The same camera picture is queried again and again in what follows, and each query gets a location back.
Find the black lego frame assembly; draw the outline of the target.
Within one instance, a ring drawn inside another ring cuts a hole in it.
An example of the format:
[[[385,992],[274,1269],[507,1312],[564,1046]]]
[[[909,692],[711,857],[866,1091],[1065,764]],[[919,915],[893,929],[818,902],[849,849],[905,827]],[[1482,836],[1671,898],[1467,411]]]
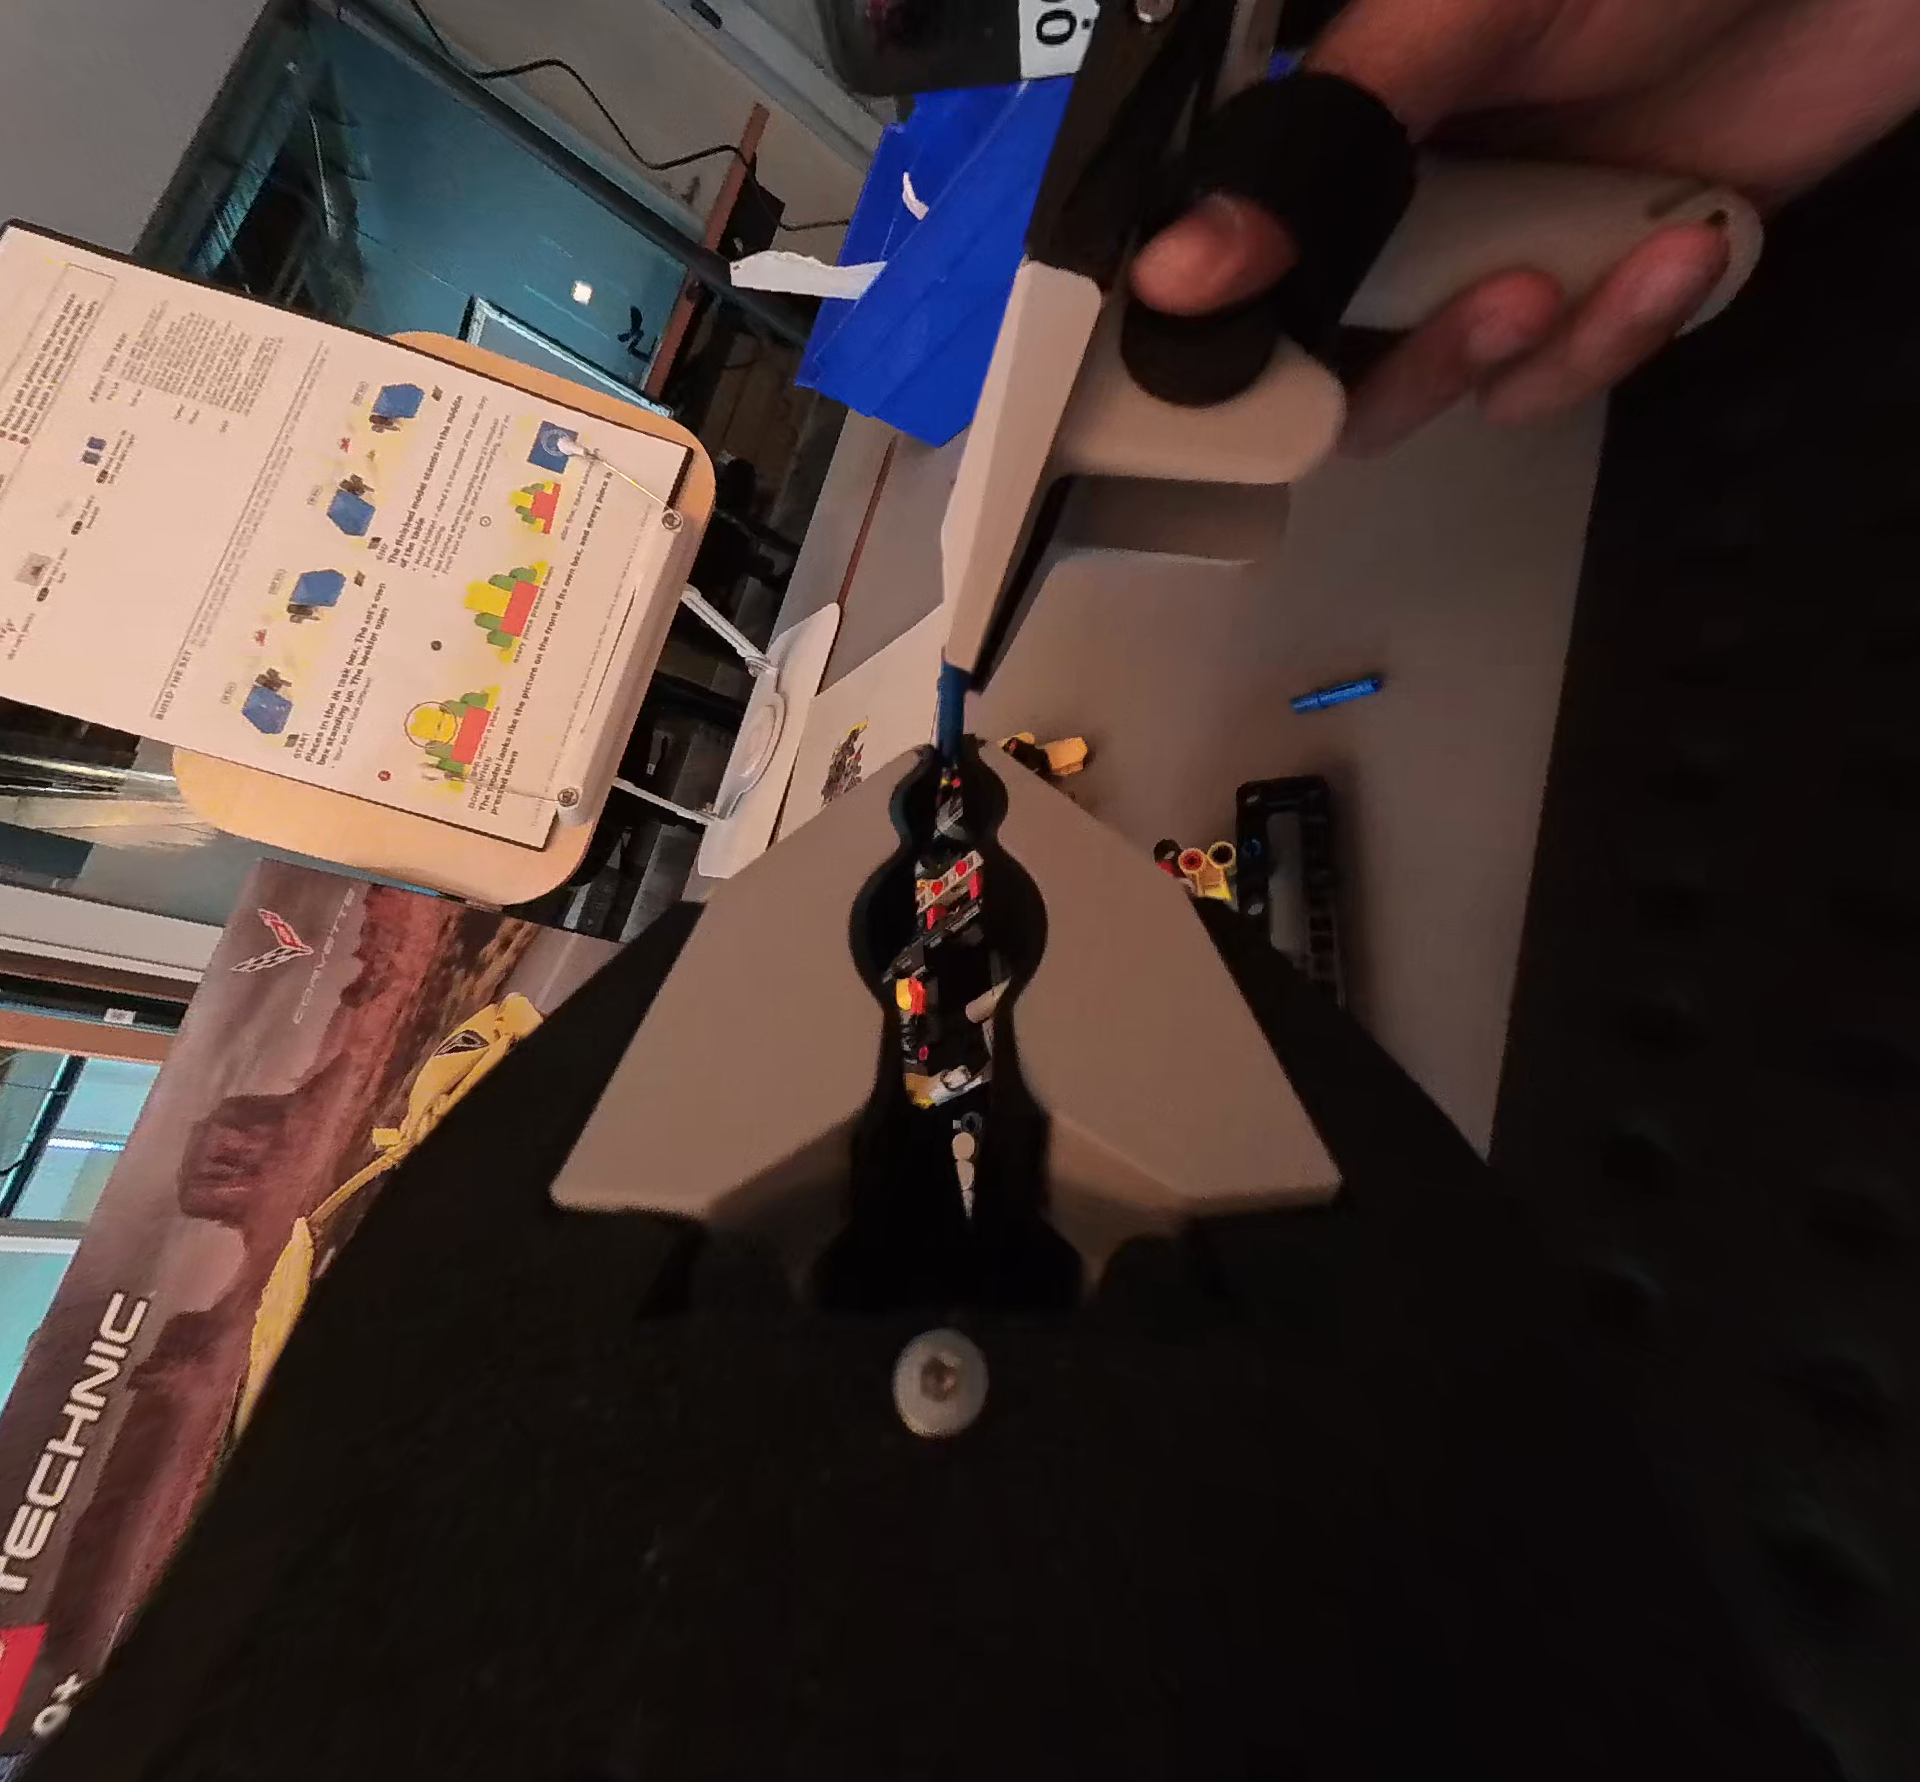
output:
[[[1333,1003],[1345,1004],[1345,947],[1333,791],[1318,777],[1237,788],[1237,907]]]

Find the lego set box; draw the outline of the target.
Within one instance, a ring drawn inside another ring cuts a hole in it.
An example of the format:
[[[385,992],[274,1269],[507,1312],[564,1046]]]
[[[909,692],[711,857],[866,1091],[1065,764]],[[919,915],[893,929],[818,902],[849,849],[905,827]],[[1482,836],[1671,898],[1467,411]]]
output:
[[[397,1165],[612,954],[254,868],[4,1391],[4,1779],[100,1673]]]

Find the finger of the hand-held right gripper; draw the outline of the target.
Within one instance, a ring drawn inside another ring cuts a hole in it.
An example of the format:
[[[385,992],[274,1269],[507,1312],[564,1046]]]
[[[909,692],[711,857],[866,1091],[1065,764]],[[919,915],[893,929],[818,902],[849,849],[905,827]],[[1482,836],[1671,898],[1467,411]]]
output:
[[[1094,281],[1021,263],[940,529],[942,663],[966,684],[988,675],[996,620],[1100,310]]]

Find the white paper slip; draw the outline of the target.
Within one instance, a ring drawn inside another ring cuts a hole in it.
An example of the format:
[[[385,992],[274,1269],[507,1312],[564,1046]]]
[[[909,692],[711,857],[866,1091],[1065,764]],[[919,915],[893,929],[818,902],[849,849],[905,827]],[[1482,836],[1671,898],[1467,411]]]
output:
[[[763,250],[734,259],[732,283],[763,297],[858,303],[883,275],[885,259],[831,263],[800,253]]]

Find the blue plastic bin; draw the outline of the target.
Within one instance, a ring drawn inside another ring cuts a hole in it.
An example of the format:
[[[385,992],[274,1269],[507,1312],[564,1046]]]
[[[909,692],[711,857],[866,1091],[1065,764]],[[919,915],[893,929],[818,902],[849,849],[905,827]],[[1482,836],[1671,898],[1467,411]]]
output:
[[[839,248],[881,270],[819,304],[798,389],[933,447],[969,427],[1069,88],[933,93],[881,134]]]

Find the lego car chassis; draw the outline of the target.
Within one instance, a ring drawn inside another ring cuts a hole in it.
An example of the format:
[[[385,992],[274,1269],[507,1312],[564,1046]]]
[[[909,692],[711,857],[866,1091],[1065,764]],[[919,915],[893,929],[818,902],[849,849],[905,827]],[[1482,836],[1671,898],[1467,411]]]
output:
[[[942,772],[933,838],[915,863],[911,934],[887,966],[901,1080],[917,1111],[946,1111],[960,1202],[973,1216],[994,1077],[994,1015],[1010,982],[986,924],[986,866],[956,770]]]

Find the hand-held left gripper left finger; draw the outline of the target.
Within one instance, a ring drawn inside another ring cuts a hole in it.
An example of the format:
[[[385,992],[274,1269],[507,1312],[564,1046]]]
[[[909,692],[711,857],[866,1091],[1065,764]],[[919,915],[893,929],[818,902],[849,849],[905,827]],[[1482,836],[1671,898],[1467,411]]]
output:
[[[899,857],[899,791],[930,764],[930,748],[887,762],[713,892],[550,1185],[558,1207],[847,1220],[885,1032],[856,903]]]

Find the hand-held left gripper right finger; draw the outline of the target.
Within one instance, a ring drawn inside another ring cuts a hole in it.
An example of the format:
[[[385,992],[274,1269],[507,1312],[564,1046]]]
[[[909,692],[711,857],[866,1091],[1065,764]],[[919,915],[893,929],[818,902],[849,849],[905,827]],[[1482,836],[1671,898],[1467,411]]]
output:
[[[1043,907],[1013,1038],[1048,1206],[1330,1202],[1333,1156],[1188,892],[1021,762],[980,764],[1004,792],[996,846]]]

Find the person's right hand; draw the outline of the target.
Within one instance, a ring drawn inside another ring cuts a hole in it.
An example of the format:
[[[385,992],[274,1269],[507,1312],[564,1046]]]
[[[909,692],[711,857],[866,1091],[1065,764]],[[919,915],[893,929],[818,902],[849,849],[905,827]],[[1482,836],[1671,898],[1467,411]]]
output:
[[[1916,111],[1917,0],[1351,0],[1307,66],[1413,140],[1693,178],[1778,206]],[[1524,425],[1605,394],[1730,270],[1713,229],[1652,235],[1579,304],[1539,274],[1470,286],[1350,396],[1345,447],[1451,405]]]

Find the printed instruction sheet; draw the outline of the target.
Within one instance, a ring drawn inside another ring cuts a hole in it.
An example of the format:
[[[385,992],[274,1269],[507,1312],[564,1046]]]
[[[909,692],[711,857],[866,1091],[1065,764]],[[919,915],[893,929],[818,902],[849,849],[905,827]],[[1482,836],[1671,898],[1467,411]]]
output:
[[[713,467],[399,341],[3,243],[4,699],[543,852]]]

